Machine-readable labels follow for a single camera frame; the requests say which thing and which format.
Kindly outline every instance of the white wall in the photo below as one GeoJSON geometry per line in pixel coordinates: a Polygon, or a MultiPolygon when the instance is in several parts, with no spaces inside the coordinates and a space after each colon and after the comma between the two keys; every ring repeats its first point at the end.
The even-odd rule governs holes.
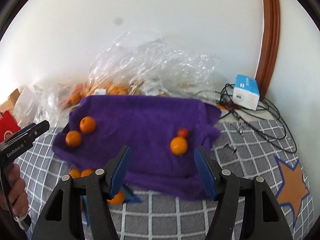
{"type": "Polygon", "coordinates": [[[267,97],[298,145],[316,220],[320,214],[320,32],[297,0],[280,0],[280,5],[279,53],[267,97]]]}
{"type": "Polygon", "coordinates": [[[220,88],[237,73],[254,77],[262,24],[262,0],[29,0],[0,42],[0,101],[25,84],[85,77],[99,52],[134,30],[216,54],[220,88]]]}

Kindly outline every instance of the purple towel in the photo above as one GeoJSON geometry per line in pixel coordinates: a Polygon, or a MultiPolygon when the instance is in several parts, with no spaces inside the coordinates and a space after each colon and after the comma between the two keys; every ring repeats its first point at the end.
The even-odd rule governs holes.
{"type": "Polygon", "coordinates": [[[64,132],[57,134],[53,151],[81,170],[103,167],[124,144],[130,145],[133,160],[125,183],[187,200],[207,198],[194,162],[194,150],[202,145],[209,153],[220,136],[214,128],[221,111],[196,99],[146,96],[90,96],[70,113],[70,130],[79,131],[85,116],[97,122],[92,134],[82,134],[78,148],[65,143],[64,132]],[[170,141],[177,131],[187,128],[188,151],[176,156],[170,141]]]}

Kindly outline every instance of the blue and white box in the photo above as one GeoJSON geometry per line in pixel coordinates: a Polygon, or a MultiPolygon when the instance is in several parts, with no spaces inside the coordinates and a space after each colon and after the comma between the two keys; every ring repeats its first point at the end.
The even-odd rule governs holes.
{"type": "Polygon", "coordinates": [[[239,106],[255,111],[259,98],[257,82],[250,77],[238,74],[233,89],[232,101],[239,106]]]}

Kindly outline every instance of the star pattern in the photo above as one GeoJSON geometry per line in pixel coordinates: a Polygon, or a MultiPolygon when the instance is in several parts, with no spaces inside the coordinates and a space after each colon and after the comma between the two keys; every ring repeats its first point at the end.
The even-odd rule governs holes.
{"type": "Polygon", "coordinates": [[[294,167],[275,157],[282,177],[282,184],[276,194],[280,206],[290,206],[293,213],[293,227],[295,227],[301,203],[310,192],[303,180],[299,161],[294,167]]]}

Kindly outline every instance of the gray plaid fabric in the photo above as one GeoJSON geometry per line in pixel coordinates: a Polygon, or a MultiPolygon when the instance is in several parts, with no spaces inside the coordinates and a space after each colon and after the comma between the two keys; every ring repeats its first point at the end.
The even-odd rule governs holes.
{"type": "MultiPolygon", "coordinates": [[[[280,136],[284,132],[283,128],[273,120],[251,122],[251,125],[273,136],[280,136]]],[[[222,168],[231,170],[239,177],[263,176],[275,194],[282,179],[274,156],[292,167],[298,160],[298,156],[277,150],[244,124],[220,122],[217,128],[221,130],[221,136],[212,149],[211,158],[216,159],[222,168]]],[[[56,128],[44,139],[37,140],[31,150],[17,159],[17,163],[21,167],[21,175],[27,183],[32,219],[32,225],[28,232],[29,237],[53,188],[60,177],[70,170],[70,166],[55,158],[52,152],[52,139],[57,132],[56,128]]],[[[274,143],[278,143],[286,149],[292,149],[290,137],[274,141],[274,143]]],[[[303,177],[309,188],[308,177],[304,172],[303,177]]],[[[204,239],[216,210],[216,202],[188,202],[178,197],[138,188],[134,188],[134,192],[143,203],[110,206],[111,216],[121,240],[204,239]]],[[[244,198],[240,198],[232,239],[239,239],[243,210],[244,198]]],[[[312,227],[313,202],[311,194],[302,201],[295,228],[293,228],[291,208],[283,207],[282,210],[294,240],[302,239],[312,227]]],[[[86,239],[92,239],[90,228],[86,226],[84,218],[83,222],[86,239]]]]}

